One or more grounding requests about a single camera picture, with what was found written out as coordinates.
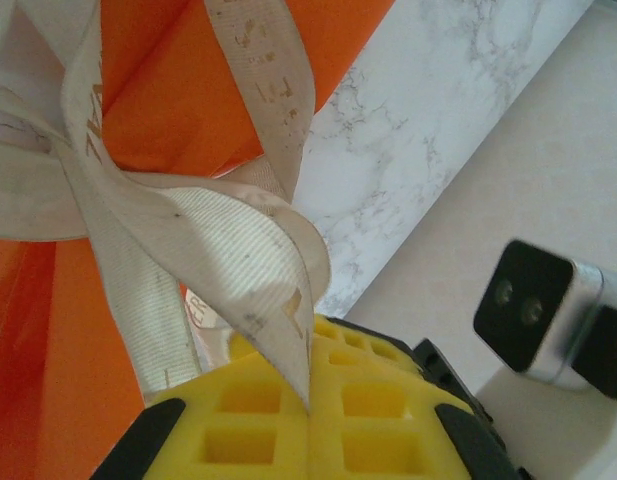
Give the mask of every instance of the camera lens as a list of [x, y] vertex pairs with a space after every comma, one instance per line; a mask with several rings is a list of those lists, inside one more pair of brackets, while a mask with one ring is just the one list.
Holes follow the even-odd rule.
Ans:
[[500, 307], [508, 304], [512, 298], [512, 284], [508, 280], [502, 280], [495, 289], [495, 303]]
[[544, 313], [544, 308], [537, 297], [531, 297], [526, 300], [521, 308], [521, 322], [527, 327], [532, 327]]

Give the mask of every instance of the orange gift bag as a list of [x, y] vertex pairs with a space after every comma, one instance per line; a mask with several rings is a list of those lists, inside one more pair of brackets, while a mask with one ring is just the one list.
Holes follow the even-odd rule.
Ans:
[[[0, 140], [0, 199], [7, 199], [0, 203], [0, 479], [88, 477], [143, 407], [142, 394], [199, 373], [194, 361], [178, 363], [190, 353], [183, 327], [168, 329], [176, 323], [170, 319], [180, 312], [179, 303], [159, 296], [179, 292], [182, 283], [234, 320], [275, 366], [283, 369], [280, 360], [290, 359], [282, 373], [301, 395], [312, 332], [306, 322], [312, 321], [329, 271], [323, 245], [314, 246], [318, 234], [284, 201], [292, 198], [299, 163], [278, 162], [276, 152], [295, 149], [300, 160], [314, 110], [336, 88], [392, 1], [270, 0], [274, 8], [262, 13], [251, 8], [258, 0], [103, 0], [101, 23], [95, 7], [94, 26], [88, 24], [87, 0], [19, 1], [66, 67], [64, 113], [86, 113], [67, 114], [67, 133], [57, 131], [0, 86], [0, 112], [23, 119], [37, 133], [41, 129], [52, 145], [31, 153]], [[244, 16], [249, 8], [252, 17]], [[14, 1], [0, 3], [0, 49], [14, 13]], [[223, 23], [230, 16], [243, 19], [238, 28]], [[274, 30], [284, 22], [291, 32], [296, 25], [299, 35], [275, 43]], [[97, 48], [102, 80], [95, 72], [99, 60], [84, 53]], [[255, 53], [243, 57], [240, 52], [249, 48]], [[302, 56], [311, 78], [297, 78], [305, 71], [299, 67], [266, 70], [277, 59], [301, 65]], [[80, 80], [91, 77], [92, 82]], [[305, 90], [300, 83], [313, 90], [307, 95], [313, 98], [293, 104], [293, 95]], [[283, 125], [272, 131], [270, 119]], [[284, 128], [291, 140], [277, 148], [277, 132]], [[108, 153], [114, 164], [107, 164]], [[20, 158], [28, 170], [11, 171]], [[224, 174], [233, 183], [201, 178]], [[56, 195], [65, 209], [51, 212], [41, 200], [30, 201], [41, 195], [30, 194], [23, 229], [19, 217], [12, 225], [4, 222], [4, 215], [24, 208], [23, 203], [11, 208], [4, 192], [19, 202], [22, 178], [38, 180], [43, 188], [44, 175], [65, 183], [53, 187], [53, 193], [61, 190]], [[132, 194], [124, 183], [130, 181]], [[76, 219], [80, 212], [83, 223]], [[44, 225], [50, 231], [47, 218], [62, 215], [74, 223], [68, 233], [37, 235]], [[243, 241], [222, 247], [231, 238]], [[20, 239], [30, 242], [13, 241]], [[183, 265], [188, 251], [190, 266]], [[199, 258], [203, 269], [194, 263]], [[285, 272], [291, 258], [297, 266]], [[267, 270], [272, 280], [264, 278]], [[250, 283], [239, 278], [240, 271]], [[268, 306], [262, 298], [285, 303]], [[257, 314], [244, 313], [251, 310]], [[135, 321], [142, 314], [163, 321], [148, 328]], [[304, 357], [289, 357], [286, 343]], [[165, 375], [152, 376], [160, 368]]]

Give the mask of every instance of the black rubber edge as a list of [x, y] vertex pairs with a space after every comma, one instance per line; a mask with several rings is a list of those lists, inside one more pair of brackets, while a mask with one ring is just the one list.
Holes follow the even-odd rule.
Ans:
[[450, 362], [441, 353], [437, 346], [427, 338], [423, 339], [419, 345], [413, 349], [413, 356], [416, 362], [428, 372], [428, 379], [439, 388], [463, 400], [475, 415], [484, 424], [484, 427], [495, 438], [497, 443], [506, 450], [506, 444], [492, 425], [493, 419], [488, 414], [483, 405], [470, 393], [468, 387], [461, 380]]
[[448, 404], [437, 405], [435, 412], [472, 480], [523, 478], [474, 415]]
[[141, 480], [186, 408], [180, 398], [153, 405], [139, 414], [91, 480]]

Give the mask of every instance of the white marble surface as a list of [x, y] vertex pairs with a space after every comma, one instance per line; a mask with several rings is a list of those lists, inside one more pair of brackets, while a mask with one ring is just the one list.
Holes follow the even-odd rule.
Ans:
[[[473, 332], [473, 316], [514, 237], [617, 272], [617, 12], [595, 5], [583, 16], [346, 320], [411, 345], [430, 338], [478, 393], [502, 364]], [[518, 395], [502, 391], [500, 398], [514, 404]], [[541, 425], [502, 422], [491, 411], [509, 446], [515, 448], [515, 437], [527, 442], [513, 453], [526, 456], [530, 472], [550, 480], [617, 480], [617, 460], [606, 459], [603, 474], [573, 473], [589, 462], [591, 438], [580, 433], [586, 421], [603, 425], [591, 413], [599, 409], [591, 405], [588, 416], [571, 423], [561, 416], [570, 404], [548, 405], [567, 425], [561, 431], [574, 437], [558, 439], [558, 448], [572, 446], [561, 463], [532, 456], [553, 448]], [[512, 410], [527, 418], [528, 407]], [[554, 470], [542, 471], [542, 463]]]
[[591, 0], [397, 0], [315, 118], [295, 205], [343, 316]]

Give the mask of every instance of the black device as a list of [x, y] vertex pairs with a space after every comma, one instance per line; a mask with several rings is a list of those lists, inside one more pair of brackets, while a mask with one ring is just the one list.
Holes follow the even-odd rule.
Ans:
[[605, 383], [611, 391], [610, 382], [617, 393], [616, 273], [513, 240], [474, 329], [517, 373], [570, 389]]

